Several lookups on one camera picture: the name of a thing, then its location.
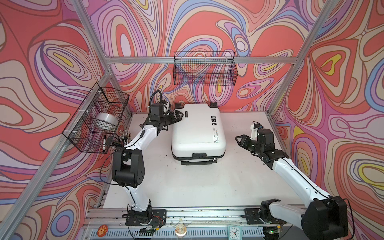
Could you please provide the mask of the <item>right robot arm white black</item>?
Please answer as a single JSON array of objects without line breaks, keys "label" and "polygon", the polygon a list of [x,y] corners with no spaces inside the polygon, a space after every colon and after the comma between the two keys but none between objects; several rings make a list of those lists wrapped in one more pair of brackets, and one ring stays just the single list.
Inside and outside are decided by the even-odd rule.
[{"label": "right robot arm white black", "polygon": [[349,234],[347,203],[310,180],[281,150],[275,149],[271,140],[247,135],[235,138],[239,147],[259,157],[263,164],[277,173],[303,201],[305,209],[283,204],[271,199],[262,202],[257,217],[270,223],[282,220],[300,228],[310,240],[334,240]]}]

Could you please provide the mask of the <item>black suitcase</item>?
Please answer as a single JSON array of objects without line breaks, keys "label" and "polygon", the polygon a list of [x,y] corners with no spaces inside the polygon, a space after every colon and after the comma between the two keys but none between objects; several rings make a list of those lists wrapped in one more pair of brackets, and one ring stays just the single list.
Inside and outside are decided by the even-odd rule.
[{"label": "black suitcase", "polygon": [[183,166],[216,164],[227,145],[218,104],[176,103],[177,111],[184,116],[172,127],[171,151],[176,162]]}]

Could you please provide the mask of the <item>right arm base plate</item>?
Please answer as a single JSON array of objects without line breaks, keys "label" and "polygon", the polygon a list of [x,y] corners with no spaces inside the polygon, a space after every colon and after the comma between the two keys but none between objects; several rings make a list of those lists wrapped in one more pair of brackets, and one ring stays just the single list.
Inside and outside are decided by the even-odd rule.
[{"label": "right arm base plate", "polygon": [[248,225],[285,225],[287,222],[272,216],[265,216],[260,208],[244,209],[241,218],[245,218]]}]

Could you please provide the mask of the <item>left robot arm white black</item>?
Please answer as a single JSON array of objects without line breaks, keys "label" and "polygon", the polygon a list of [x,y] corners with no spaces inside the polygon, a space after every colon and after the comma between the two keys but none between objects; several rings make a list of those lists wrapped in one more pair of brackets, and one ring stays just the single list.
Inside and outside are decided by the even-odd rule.
[{"label": "left robot arm white black", "polygon": [[146,213],[151,207],[151,200],[139,191],[139,185],[145,177],[144,150],[168,126],[180,122],[185,114],[179,110],[171,111],[162,116],[148,114],[140,124],[141,131],[131,142],[117,151],[113,158],[112,180],[125,189],[132,198],[130,208],[137,213]]}]

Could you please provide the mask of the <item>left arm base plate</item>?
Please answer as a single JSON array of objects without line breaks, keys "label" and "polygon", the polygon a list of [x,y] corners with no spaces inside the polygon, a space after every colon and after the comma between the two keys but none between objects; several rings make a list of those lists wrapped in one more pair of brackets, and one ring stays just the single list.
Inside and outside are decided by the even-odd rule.
[{"label": "left arm base plate", "polygon": [[155,226],[161,227],[166,224],[167,210],[154,209],[146,212],[129,210],[126,217],[126,226]]}]

